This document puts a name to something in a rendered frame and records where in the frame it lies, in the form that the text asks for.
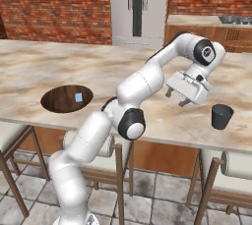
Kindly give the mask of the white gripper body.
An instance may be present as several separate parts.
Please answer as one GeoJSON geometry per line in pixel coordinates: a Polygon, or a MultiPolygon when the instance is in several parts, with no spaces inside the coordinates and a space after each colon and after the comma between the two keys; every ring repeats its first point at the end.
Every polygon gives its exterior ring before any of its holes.
{"type": "Polygon", "coordinates": [[[181,72],[176,72],[169,78],[166,81],[166,85],[167,87],[172,87],[184,99],[190,99],[193,104],[200,104],[211,89],[209,82],[201,75],[193,79],[181,72]]]}

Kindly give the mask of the dark blue glass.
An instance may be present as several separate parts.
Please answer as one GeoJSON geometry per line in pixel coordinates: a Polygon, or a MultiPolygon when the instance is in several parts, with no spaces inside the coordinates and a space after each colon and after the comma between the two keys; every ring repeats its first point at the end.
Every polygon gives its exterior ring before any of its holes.
{"type": "Polygon", "coordinates": [[[230,121],[234,111],[225,104],[216,104],[212,107],[212,127],[217,130],[224,130],[230,121]]]}

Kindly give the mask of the dark brown ice bowl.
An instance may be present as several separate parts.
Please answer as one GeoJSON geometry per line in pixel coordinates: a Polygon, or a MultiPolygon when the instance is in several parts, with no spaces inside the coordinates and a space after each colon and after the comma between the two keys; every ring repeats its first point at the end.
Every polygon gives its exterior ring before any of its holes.
{"type": "Polygon", "coordinates": [[[93,99],[93,92],[83,85],[67,84],[48,91],[40,100],[41,106],[53,113],[71,113],[86,107],[93,99]],[[83,95],[82,102],[75,101],[75,93],[83,95]]]}

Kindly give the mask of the wooden cupboard run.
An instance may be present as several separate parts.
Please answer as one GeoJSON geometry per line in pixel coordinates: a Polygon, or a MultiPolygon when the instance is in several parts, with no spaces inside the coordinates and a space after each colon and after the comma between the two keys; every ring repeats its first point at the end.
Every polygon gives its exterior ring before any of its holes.
{"type": "Polygon", "coordinates": [[[223,24],[218,16],[169,15],[164,43],[181,31],[217,41],[227,52],[252,52],[252,25],[223,24]]]}

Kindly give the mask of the black hob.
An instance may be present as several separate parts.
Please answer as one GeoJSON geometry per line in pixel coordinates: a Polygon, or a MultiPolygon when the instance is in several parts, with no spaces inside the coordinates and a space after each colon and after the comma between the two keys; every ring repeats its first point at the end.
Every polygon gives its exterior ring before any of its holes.
{"type": "Polygon", "coordinates": [[[252,25],[252,17],[219,16],[223,24],[252,25]]]}

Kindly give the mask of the silver fridge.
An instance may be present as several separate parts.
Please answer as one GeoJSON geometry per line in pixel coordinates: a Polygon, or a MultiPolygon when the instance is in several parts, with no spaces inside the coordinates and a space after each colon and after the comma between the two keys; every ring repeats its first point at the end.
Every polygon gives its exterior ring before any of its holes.
{"type": "Polygon", "coordinates": [[[110,0],[112,44],[161,48],[167,0],[110,0]]]}

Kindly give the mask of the wooden stool with white cushion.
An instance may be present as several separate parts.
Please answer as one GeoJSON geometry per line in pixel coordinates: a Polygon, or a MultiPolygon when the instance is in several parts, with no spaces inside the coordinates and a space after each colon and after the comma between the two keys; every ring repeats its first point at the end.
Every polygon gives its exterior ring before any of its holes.
{"type": "Polygon", "coordinates": [[[81,171],[87,180],[117,187],[119,225],[124,225],[123,183],[128,182],[130,196],[133,195],[134,142],[120,137],[109,136],[98,155],[91,163],[83,163],[81,171]]]}
{"type": "Polygon", "coordinates": [[[11,171],[7,166],[8,160],[11,161],[14,173],[16,175],[21,174],[18,164],[26,164],[40,167],[44,174],[45,180],[50,180],[47,167],[45,165],[40,145],[37,139],[37,135],[33,126],[0,121],[0,169],[3,171],[4,177],[14,195],[14,198],[21,212],[25,217],[28,217],[29,212],[27,210],[27,207],[12,177],[11,171]],[[19,146],[26,140],[28,136],[32,137],[35,151],[39,159],[38,162],[16,159],[14,157],[14,152],[19,148],[19,146]]]}
{"type": "Polygon", "coordinates": [[[235,206],[252,209],[252,153],[200,148],[186,200],[200,195],[194,225],[201,225],[208,202],[226,205],[230,214],[235,206]]]}

